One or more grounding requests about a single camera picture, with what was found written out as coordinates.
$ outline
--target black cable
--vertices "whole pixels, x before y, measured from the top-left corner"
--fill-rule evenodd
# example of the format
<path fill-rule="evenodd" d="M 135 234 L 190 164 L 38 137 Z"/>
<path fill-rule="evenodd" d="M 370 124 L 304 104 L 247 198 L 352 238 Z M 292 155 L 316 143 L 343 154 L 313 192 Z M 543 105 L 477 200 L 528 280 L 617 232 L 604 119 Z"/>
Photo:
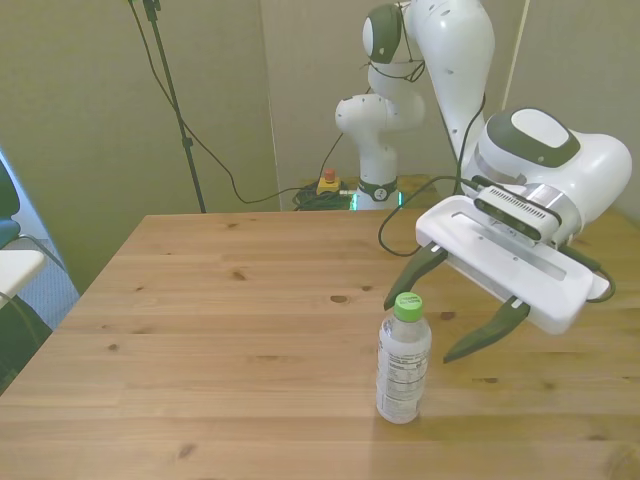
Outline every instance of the black cable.
<path fill-rule="evenodd" d="M 364 92 L 364 94 L 366 95 L 370 91 L 371 91 L 371 87 L 367 88 L 367 91 Z M 329 153 L 327 153 L 327 156 L 324 158 L 324 161 L 322 162 L 322 165 L 320 166 L 320 173 L 318 174 L 318 181 L 320 181 L 320 179 L 322 178 L 322 172 L 324 172 L 324 166 L 326 165 L 327 160 L 329 160 L 329 157 L 331 156 L 333 151 L 338 146 L 338 143 L 340 143 L 340 140 L 342 140 L 342 137 L 344 137 L 344 133 L 341 133 L 340 135 L 338 135 L 338 138 L 336 139 L 336 141 L 334 142 L 333 146 L 331 147 L 331 150 L 329 150 Z"/>
<path fill-rule="evenodd" d="M 469 137 L 469 132 L 471 131 L 471 127 L 473 125 L 473 122 L 476 121 L 476 118 L 478 118 L 478 116 L 482 113 L 482 110 L 484 109 L 484 105 L 486 103 L 487 100 L 487 96 L 485 94 L 482 95 L 482 102 L 480 104 L 480 108 L 478 109 L 478 111 L 476 112 L 476 114 L 473 116 L 473 118 L 471 118 L 471 121 L 469 122 L 469 124 L 467 125 L 467 128 L 464 132 L 464 137 L 462 139 L 462 145 L 460 147 L 460 156 L 458 158 L 458 161 L 456 162 L 456 175 L 455 176 L 450 176 L 450 175 L 442 175 L 439 177 L 434 177 L 431 180 L 429 180 L 428 182 L 426 182 L 424 185 L 422 185 L 417 191 L 415 191 L 412 195 L 410 195 L 409 197 L 406 198 L 406 200 L 404 200 L 401 204 L 399 204 L 388 216 L 387 218 L 384 219 L 384 221 L 382 222 L 382 225 L 380 225 L 380 229 L 378 230 L 378 243 L 380 244 L 380 246 L 385 249 L 387 252 L 389 252 L 392 255 L 395 255 L 396 257 L 412 257 L 413 255 L 415 255 L 418 250 L 420 250 L 420 246 L 416 247 L 415 250 L 413 250 L 412 252 L 408 252 L 408 253 L 400 253 L 400 252 L 396 252 L 394 250 L 392 250 L 391 248 L 387 247 L 387 245 L 384 243 L 384 240 L 382 239 L 382 233 L 384 231 L 384 227 L 387 225 L 387 223 L 389 223 L 389 221 L 396 215 L 396 213 L 398 213 L 400 211 L 400 209 L 402 207 L 404 207 L 405 205 L 407 205 L 411 200 L 413 200 L 416 195 L 418 195 L 420 192 L 424 191 L 426 188 L 430 187 L 431 185 L 433 185 L 435 182 L 437 182 L 438 180 L 454 180 L 455 181 L 455 188 L 453 190 L 452 195 L 455 195 L 458 191 L 458 189 L 460 188 L 460 183 L 464 183 L 465 185 L 473 188 L 473 189 L 477 189 L 478 185 L 474 182 L 471 182 L 469 180 L 463 179 L 462 178 L 462 159 L 464 158 L 464 149 L 467 146 L 467 138 Z"/>
<path fill-rule="evenodd" d="M 405 18 L 404 18 L 404 11 L 405 9 L 408 8 L 408 5 L 403 7 L 402 4 L 400 2 L 396 3 L 396 6 L 398 7 L 398 9 L 400 10 L 400 23 L 402 24 L 402 32 L 404 33 L 404 41 L 405 44 L 407 46 L 407 51 L 409 52 L 409 61 L 406 63 L 413 63 L 415 62 L 414 58 L 413 58 L 413 53 L 411 52 L 411 46 L 409 45 L 409 35 L 407 33 L 407 26 L 405 24 Z M 426 68 L 427 68 L 427 64 L 424 60 L 420 60 L 418 62 L 418 66 L 413 69 L 413 71 L 411 73 L 409 73 L 408 75 L 404 75 L 404 76 L 396 76 L 396 75 L 389 75 L 387 73 L 384 73 L 382 71 L 380 71 L 380 69 L 378 67 L 376 67 L 371 61 L 369 61 L 368 63 L 365 64 L 369 65 L 371 68 L 373 68 L 376 72 L 378 72 L 380 75 L 382 75 L 383 77 L 387 77 L 387 78 L 392 78 L 394 80 L 405 80 L 409 83 L 415 83 L 418 80 L 420 80 L 420 77 L 422 77 L 422 75 L 424 74 Z"/>
<path fill-rule="evenodd" d="M 322 192 L 317 194 L 317 182 L 305 186 L 296 193 L 293 203 L 296 205 L 294 211 L 299 210 L 342 210 L 351 203 L 351 197 L 340 195 L 340 191 Z M 346 190 L 347 184 L 341 182 L 340 190 Z"/>
<path fill-rule="evenodd" d="M 408 196 L 406 200 L 404 200 L 401 204 L 399 204 L 396 208 L 394 208 L 393 211 L 387 216 L 387 218 L 384 219 L 384 221 L 380 225 L 380 229 L 378 230 L 378 243 L 380 244 L 380 246 L 383 249 L 385 249 L 391 255 L 395 255 L 396 257 L 412 257 L 413 255 L 418 253 L 418 250 L 420 250 L 422 248 L 421 246 L 418 246 L 418 247 L 416 247 L 415 250 L 413 250 L 412 252 L 408 252 L 408 253 L 396 252 L 396 251 L 392 250 L 391 248 L 387 247 L 387 245 L 384 243 L 384 240 L 382 239 L 382 233 L 384 232 L 384 227 L 387 225 L 387 223 L 389 223 L 389 221 L 396 215 L 396 213 L 398 213 L 402 209 L 402 207 L 404 207 L 411 200 L 413 200 L 416 197 L 416 195 L 418 195 L 419 193 L 423 192 L 424 190 L 429 188 L 431 185 L 433 185 L 435 182 L 440 181 L 440 180 L 453 180 L 453 181 L 459 180 L 460 182 L 464 183 L 468 187 L 473 188 L 474 190 L 478 188 L 478 184 L 477 183 L 472 182 L 470 180 L 467 180 L 465 178 L 458 179 L 458 177 L 454 177 L 453 175 L 440 175 L 438 177 L 433 177 L 431 180 L 429 180 L 424 185 L 422 185 L 418 190 L 416 190 L 410 196 Z"/>
<path fill-rule="evenodd" d="M 162 62 L 164 75 L 165 75 L 165 78 L 167 79 L 167 85 L 169 87 L 169 93 L 171 94 L 171 100 L 170 100 L 171 105 L 173 106 L 173 110 L 176 114 L 176 119 L 178 120 L 178 127 L 180 128 L 180 137 L 182 139 L 182 148 L 184 149 L 184 153 L 187 156 L 187 164 L 189 165 L 189 172 L 191 173 L 193 188 L 196 192 L 196 197 L 198 198 L 198 205 L 200 207 L 200 212 L 207 213 L 207 207 L 205 206 L 204 197 L 202 196 L 202 190 L 200 189 L 200 180 L 198 179 L 198 171 L 196 169 L 195 161 L 193 159 L 193 153 L 191 152 L 193 141 L 189 137 L 187 137 L 187 134 L 185 132 L 184 120 L 182 119 L 182 114 L 180 113 L 178 97 L 176 94 L 176 90 L 173 87 L 173 80 L 171 79 L 171 70 L 169 69 L 167 56 L 165 55 L 164 46 L 162 45 L 162 38 L 160 37 L 160 29 L 158 28 L 158 15 L 156 14 L 156 10 L 160 10 L 160 4 L 158 3 L 158 0 L 155 0 L 155 2 L 154 0 L 143 0 L 143 4 L 144 4 L 144 9 L 147 13 L 147 19 L 151 23 L 151 28 L 153 29 L 153 35 L 156 39 L 156 45 L 158 46 L 160 61 Z M 129 0 L 129 5 L 131 5 L 131 8 L 133 8 L 133 0 Z"/>
<path fill-rule="evenodd" d="M 129 0 L 129 7 L 131 7 L 131 11 L 133 13 L 133 17 L 135 18 L 136 25 L 138 26 L 138 31 L 140 32 L 140 37 L 142 38 L 142 43 L 144 45 L 144 50 L 145 50 L 145 52 L 147 54 L 147 59 L 149 60 L 149 66 L 151 67 L 151 73 L 153 74 L 153 77 L 155 78 L 156 83 L 160 87 L 160 90 L 162 90 L 162 93 L 164 94 L 165 98 L 167 99 L 167 102 L 169 102 L 169 105 L 171 105 L 171 108 L 176 112 L 176 114 L 179 114 L 179 112 L 176 110 L 175 106 L 173 105 L 173 102 L 171 101 L 171 97 L 169 96 L 169 93 L 167 92 L 166 88 L 162 84 L 162 81 L 160 80 L 160 77 L 158 76 L 158 73 L 156 72 L 155 66 L 153 64 L 153 58 L 151 57 L 151 51 L 149 50 L 149 44 L 147 42 L 147 37 L 146 37 L 146 35 L 144 33 L 144 30 L 142 29 L 142 24 L 140 23 L 140 18 L 138 17 L 138 13 L 136 12 L 135 7 L 133 6 L 133 0 Z M 272 199 L 274 197 L 277 197 L 279 195 L 282 195 L 283 193 L 286 193 L 286 192 L 300 190 L 301 187 L 285 188 L 284 190 L 281 190 L 278 193 L 274 193 L 273 195 L 269 195 L 267 197 L 264 197 L 264 198 L 261 198 L 261 199 L 258 199 L 258 200 L 245 200 L 244 198 L 242 198 L 242 196 L 238 192 L 238 189 L 236 187 L 235 178 L 233 177 L 233 174 L 231 173 L 231 171 L 226 167 L 226 165 L 224 163 L 222 163 L 222 161 L 218 158 L 218 156 L 215 153 L 213 153 L 202 142 L 202 140 L 200 140 L 198 135 L 196 135 L 194 133 L 194 131 L 191 129 L 191 127 L 189 127 L 187 122 L 184 121 L 184 118 L 182 118 L 182 123 L 183 123 L 185 129 L 191 134 L 193 139 L 196 141 L 196 143 L 198 145 L 200 145 L 200 147 L 202 147 L 204 149 L 204 151 L 207 152 L 218 163 L 218 165 L 220 165 L 220 167 L 222 167 L 222 169 L 227 173 L 227 175 L 229 176 L 229 180 L 231 181 L 231 187 L 233 188 L 233 192 L 236 195 L 236 197 L 238 198 L 238 200 L 240 200 L 242 203 L 244 203 L 246 205 L 249 205 L 249 204 L 252 204 L 252 203 L 260 203 L 260 202 L 264 202 L 266 200 L 270 200 L 270 199 Z"/>
<path fill-rule="evenodd" d="M 467 138 L 469 137 L 469 132 L 471 131 L 471 127 L 473 126 L 473 123 L 476 121 L 476 118 L 478 118 L 482 113 L 482 110 L 484 110 L 485 103 L 487 103 L 487 95 L 482 94 L 482 103 L 480 104 L 480 108 L 478 109 L 476 114 L 473 116 L 473 118 L 469 122 L 469 125 L 467 125 L 467 129 L 464 132 L 464 137 L 462 138 L 462 146 L 460 147 L 460 156 L 458 157 L 458 161 L 456 162 L 456 178 L 458 178 L 458 180 L 456 180 L 455 186 L 453 187 L 453 193 L 451 195 L 456 195 L 458 193 L 458 190 L 460 189 L 459 179 L 462 178 L 462 160 L 464 158 L 464 149 L 467 146 Z"/>

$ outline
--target green bottle cap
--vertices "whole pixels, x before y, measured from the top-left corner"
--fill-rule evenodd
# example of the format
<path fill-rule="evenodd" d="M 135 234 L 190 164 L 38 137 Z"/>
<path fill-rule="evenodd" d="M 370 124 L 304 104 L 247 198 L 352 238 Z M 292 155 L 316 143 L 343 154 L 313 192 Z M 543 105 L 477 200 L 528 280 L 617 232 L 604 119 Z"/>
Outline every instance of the green bottle cap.
<path fill-rule="evenodd" d="M 396 297 L 393 313 L 402 322 L 417 322 L 422 318 L 422 299 L 415 293 L 401 293 Z"/>

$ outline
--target bottle label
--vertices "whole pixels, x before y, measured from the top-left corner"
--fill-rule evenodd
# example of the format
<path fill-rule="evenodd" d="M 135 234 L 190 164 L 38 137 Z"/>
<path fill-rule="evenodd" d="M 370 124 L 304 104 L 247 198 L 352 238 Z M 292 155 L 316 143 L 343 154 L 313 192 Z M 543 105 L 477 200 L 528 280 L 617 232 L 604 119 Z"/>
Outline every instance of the bottle label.
<path fill-rule="evenodd" d="M 429 351 L 394 355 L 378 348 L 378 407 L 391 416 L 417 413 L 429 362 Z"/>

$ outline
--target nutrition label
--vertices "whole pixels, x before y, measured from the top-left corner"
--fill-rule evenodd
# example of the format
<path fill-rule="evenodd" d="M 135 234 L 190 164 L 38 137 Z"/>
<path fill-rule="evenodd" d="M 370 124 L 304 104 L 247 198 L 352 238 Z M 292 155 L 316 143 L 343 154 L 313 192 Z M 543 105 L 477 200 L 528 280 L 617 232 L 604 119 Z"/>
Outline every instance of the nutrition label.
<path fill-rule="evenodd" d="M 422 395 L 427 373 L 429 352 L 414 355 L 394 355 L 380 344 L 378 355 L 379 381 L 386 383 L 386 394 L 393 400 L 415 400 Z"/>

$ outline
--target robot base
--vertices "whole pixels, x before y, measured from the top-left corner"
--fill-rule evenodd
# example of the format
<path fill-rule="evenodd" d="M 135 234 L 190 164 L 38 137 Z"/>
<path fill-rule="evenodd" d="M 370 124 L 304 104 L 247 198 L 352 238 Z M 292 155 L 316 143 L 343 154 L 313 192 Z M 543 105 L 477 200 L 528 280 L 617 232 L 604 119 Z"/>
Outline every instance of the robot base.
<path fill-rule="evenodd" d="M 397 190 L 389 195 L 389 198 L 382 202 L 377 202 L 368 193 L 358 189 L 354 210 L 392 210 L 398 206 L 400 192 Z"/>

